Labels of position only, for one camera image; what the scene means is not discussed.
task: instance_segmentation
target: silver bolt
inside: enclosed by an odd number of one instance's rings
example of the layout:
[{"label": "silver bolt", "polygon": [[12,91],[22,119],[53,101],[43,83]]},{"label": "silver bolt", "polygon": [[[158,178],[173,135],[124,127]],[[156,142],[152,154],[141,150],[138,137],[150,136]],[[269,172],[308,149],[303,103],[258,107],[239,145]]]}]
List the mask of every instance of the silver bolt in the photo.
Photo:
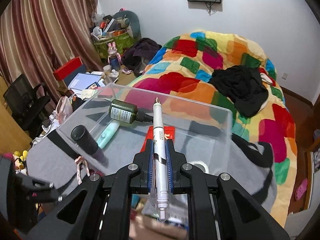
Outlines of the silver bolt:
[{"label": "silver bolt", "polygon": [[230,175],[228,173],[222,173],[220,175],[221,179],[223,180],[229,180],[230,179]]},{"label": "silver bolt", "polygon": [[189,171],[189,170],[192,169],[192,164],[190,164],[190,163],[185,163],[185,164],[182,165],[182,168],[183,168],[184,170],[186,170],[186,171]]},{"label": "silver bolt", "polygon": [[138,168],[138,165],[135,164],[135,163],[131,163],[131,164],[129,164],[129,166],[128,166],[128,169],[129,169],[130,171],[135,171],[137,168]]},{"label": "silver bolt", "polygon": [[97,181],[98,179],[100,179],[100,175],[97,174],[97,173],[91,174],[90,177],[89,177],[89,179],[90,179],[91,181]]}]

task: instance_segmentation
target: transparent plastic box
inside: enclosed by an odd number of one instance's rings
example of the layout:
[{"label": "transparent plastic box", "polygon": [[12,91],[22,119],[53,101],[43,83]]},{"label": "transparent plastic box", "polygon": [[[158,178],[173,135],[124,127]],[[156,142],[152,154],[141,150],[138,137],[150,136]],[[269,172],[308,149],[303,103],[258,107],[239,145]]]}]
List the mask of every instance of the transparent plastic box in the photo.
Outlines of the transparent plastic box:
[{"label": "transparent plastic box", "polygon": [[85,104],[78,108],[59,128],[58,134],[79,155],[105,175],[117,172],[132,163],[136,153],[141,151],[151,123],[121,123],[119,129],[102,149],[108,158],[104,166],[86,154],[73,139],[71,131],[77,125],[84,125],[97,140],[112,121],[109,106],[113,99],[135,104],[146,114],[153,115],[153,104],[158,97],[163,107],[165,126],[174,126],[175,150],[186,155],[187,161],[201,161],[208,166],[210,174],[218,175],[227,170],[231,142],[231,111],[189,99],[109,83]]}]

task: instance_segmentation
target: pen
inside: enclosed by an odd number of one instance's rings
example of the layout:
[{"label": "pen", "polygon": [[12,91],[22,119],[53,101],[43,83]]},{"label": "pen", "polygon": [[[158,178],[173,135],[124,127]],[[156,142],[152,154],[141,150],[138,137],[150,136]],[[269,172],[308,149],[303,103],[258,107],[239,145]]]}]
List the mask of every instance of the pen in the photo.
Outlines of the pen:
[{"label": "pen", "polygon": [[157,97],[153,105],[153,141],[154,160],[156,166],[156,206],[160,213],[160,220],[166,220],[168,204],[168,176],[165,157],[164,128],[162,119],[162,105]]}]

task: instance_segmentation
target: bed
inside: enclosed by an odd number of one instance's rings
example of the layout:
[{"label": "bed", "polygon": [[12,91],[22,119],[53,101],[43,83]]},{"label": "bed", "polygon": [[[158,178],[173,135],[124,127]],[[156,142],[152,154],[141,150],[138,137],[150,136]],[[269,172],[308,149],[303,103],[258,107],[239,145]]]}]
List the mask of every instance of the bed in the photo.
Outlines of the bed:
[{"label": "bed", "polygon": [[276,80],[274,65],[257,43],[235,34],[195,32],[168,41],[129,86],[228,108],[234,134],[249,142],[270,143],[277,184],[271,215],[284,227],[297,171],[295,124],[276,82],[263,83],[268,90],[264,109],[251,118],[240,115],[229,98],[208,83],[214,70],[234,65],[259,67]]}]

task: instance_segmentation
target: striped curtain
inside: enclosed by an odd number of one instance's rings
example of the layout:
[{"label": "striped curtain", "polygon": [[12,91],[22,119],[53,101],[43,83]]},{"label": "striped curtain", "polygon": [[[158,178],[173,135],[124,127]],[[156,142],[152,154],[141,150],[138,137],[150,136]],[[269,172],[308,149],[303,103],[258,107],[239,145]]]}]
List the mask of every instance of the striped curtain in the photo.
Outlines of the striped curtain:
[{"label": "striped curtain", "polygon": [[33,87],[44,82],[52,111],[60,98],[55,69],[80,56],[89,69],[102,70],[89,33],[97,1],[12,0],[0,18],[0,72],[6,83],[21,73]]}]

